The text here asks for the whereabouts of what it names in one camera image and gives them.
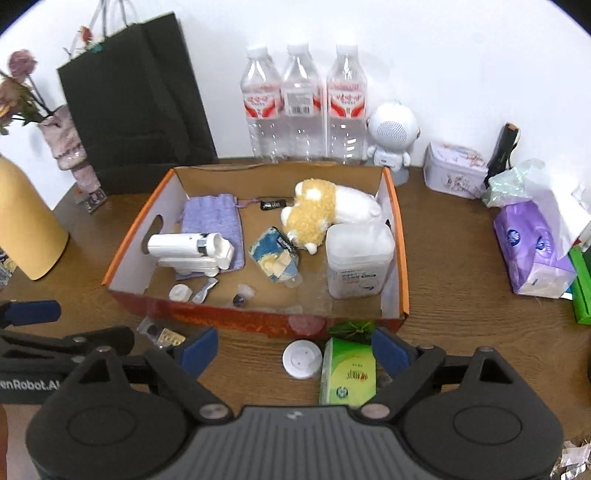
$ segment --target plush toy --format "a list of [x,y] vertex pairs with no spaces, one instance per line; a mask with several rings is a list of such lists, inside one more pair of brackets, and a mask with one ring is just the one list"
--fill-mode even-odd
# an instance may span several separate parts
[[287,238],[314,255],[334,223],[379,219],[382,209],[372,195],[327,180],[304,180],[295,186],[295,203],[281,211]]

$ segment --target bag handle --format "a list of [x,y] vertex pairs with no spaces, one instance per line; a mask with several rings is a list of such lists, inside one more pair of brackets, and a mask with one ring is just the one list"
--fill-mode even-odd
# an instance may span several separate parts
[[[103,30],[103,39],[107,38],[107,12],[108,12],[108,8],[109,8],[109,2],[111,0],[99,0],[99,5],[96,7],[95,13],[94,15],[92,15],[92,19],[90,20],[90,23],[88,25],[88,30],[92,31],[93,27],[95,26],[96,21],[99,18],[99,14],[102,13],[102,30]],[[125,0],[115,0],[118,4],[119,7],[121,9],[121,18],[123,19],[123,23],[125,24],[126,27],[129,27],[129,24],[127,23],[127,14],[125,12]],[[76,49],[76,44],[78,43],[78,40],[82,38],[82,29],[78,30],[78,32],[76,32],[76,36],[74,36],[74,40],[72,41],[72,46],[70,47],[70,49],[66,49],[64,48],[64,50],[66,51],[66,53],[68,54],[68,57],[70,57],[70,60],[72,59],[73,55],[74,55],[74,51]]]

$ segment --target orange cardboard box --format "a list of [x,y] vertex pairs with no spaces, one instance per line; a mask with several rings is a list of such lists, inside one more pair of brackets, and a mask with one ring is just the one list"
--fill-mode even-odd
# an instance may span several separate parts
[[[281,211],[262,211],[254,203],[239,210],[246,250],[245,267],[218,274],[219,283],[209,291],[204,304],[168,299],[170,288],[178,283],[175,272],[172,268],[158,267],[157,259],[148,254],[146,244],[155,233],[179,231],[178,220],[188,198],[221,193],[232,193],[239,201],[293,198],[296,184],[310,178],[329,180],[376,195],[396,244],[380,295],[347,300],[330,297],[324,245],[316,255],[300,251],[298,270],[303,282],[299,287],[287,288],[271,282],[249,257],[248,249],[270,226],[281,227]],[[204,282],[205,277],[182,281],[194,292]],[[243,309],[236,309],[231,305],[240,283],[250,285],[256,296]],[[327,338],[335,329],[344,332],[341,336],[347,338],[368,321],[397,331],[410,308],[402,220],[389,170],[330,162],[227,164],[170,170],[130,227],[103,285],[124,308],[139,316],[174,318],[288,338]]]

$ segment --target white plastic container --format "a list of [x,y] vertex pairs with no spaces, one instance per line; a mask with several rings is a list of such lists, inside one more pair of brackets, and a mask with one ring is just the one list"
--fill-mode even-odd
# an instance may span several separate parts
[[333,298],[377,295],[394,257],[392,232],[382,222],[333,225],[326,234],[326,255]]

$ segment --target white device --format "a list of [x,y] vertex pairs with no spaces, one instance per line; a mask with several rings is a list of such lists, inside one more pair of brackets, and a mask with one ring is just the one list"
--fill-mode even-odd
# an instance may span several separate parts
[[406,182],[408,170],[403,167],[410,165],[407,150],[421,135],[411,109],[396,102],[383,103],[369,117],[368,131],[376,143],[368,148],[368,157],[374,159],[374,165],[389,167],[395,184]]
[[230,268],[234,247],[219,233],[165,233],[152,235],[148,252],[161,267],[173,267],[181,275],[203,273],[215,277]]

